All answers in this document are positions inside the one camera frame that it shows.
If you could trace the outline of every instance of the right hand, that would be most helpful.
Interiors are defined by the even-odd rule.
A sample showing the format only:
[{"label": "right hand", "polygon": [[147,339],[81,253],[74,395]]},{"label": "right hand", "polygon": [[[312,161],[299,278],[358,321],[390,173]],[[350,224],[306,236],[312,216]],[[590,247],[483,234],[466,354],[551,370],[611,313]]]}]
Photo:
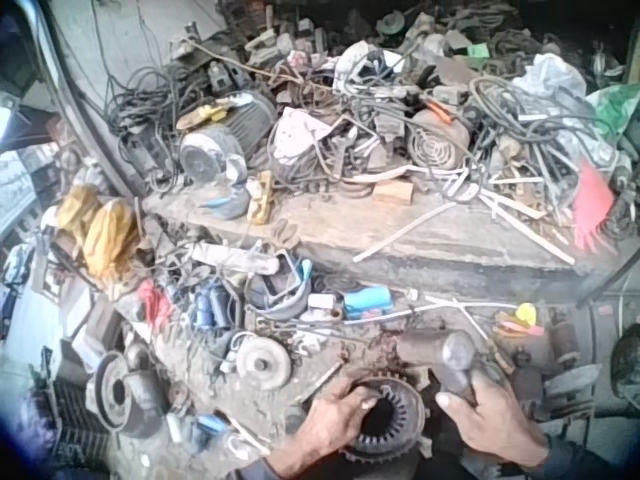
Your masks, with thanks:
[{"label": "right hand", "polygon": [[540,428],[522,413],[510,387],[501,388],[484,373],[473,371],[471,383],[478,406],[450,393],[436,402],[456,423],[462,440],[474,450],[497,455],[525,468],[535,468],[549,456]]}]

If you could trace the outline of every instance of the left hand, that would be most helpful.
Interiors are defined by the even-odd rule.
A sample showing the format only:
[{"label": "left hand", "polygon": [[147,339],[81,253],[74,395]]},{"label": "left hand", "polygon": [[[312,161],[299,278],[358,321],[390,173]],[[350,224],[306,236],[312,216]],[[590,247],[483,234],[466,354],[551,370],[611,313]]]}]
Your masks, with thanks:
[{"label": "left hand", "polygon": [[375,406],[378,394],[365,387],[349,393],[353,381],[343,377],[331,383],[313,401],[309,415],[293,438],[267,457],[267,463],[281,478],[299,475],[358,436],[362,420]]}]

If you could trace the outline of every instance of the wooden block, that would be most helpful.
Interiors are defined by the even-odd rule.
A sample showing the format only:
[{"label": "wooden block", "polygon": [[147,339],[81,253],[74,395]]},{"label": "wooden block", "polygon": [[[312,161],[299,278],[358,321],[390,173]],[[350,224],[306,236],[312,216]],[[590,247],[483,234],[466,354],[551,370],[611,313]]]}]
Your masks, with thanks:
[{"label": "wooden block", "polygon": [[413,183],[402,180],[387,180],[376,183],[372,198],[376,202],[391,203],[393,205],[411,205]]}]

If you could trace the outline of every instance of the hand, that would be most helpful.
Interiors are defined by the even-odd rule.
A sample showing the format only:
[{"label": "hand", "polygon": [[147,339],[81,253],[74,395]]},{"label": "hand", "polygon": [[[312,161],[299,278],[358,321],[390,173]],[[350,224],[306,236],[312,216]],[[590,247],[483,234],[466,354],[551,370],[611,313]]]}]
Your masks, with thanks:
[{"label": "hand", "polygon": [[436,394],[438,405],[460,430],[462,440],[480,452],[492,453],[525,468],[535,468],[549,456],[547,439],[522,413],[511,390],[474,371],[471,382],[478,406],[450,393]]},{"label": "hand", "polygon": [[292,478],[336,450],[351,443],[360,433],[362,420],[378,401],[377,392],[357,387],[353,378],[330,384],[314,399],[298,432],[269,457],[267,463],[281,478]]}]

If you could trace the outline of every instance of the sleeve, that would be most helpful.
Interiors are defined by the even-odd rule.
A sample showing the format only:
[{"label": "sleeve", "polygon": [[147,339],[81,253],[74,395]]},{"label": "sleeve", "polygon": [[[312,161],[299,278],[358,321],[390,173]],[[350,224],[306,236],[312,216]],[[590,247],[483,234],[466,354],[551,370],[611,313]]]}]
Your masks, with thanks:
[{"label": "sleeve", "polygon": [[531,477],[539,480],[588,480],[621,478],[611,464],[573,442],[548,437],[549,457],[533,472]]},{"label": "sleeve", "polygon": [[264,458],[244,468],[227,473],[223,480],[280,480]]}]

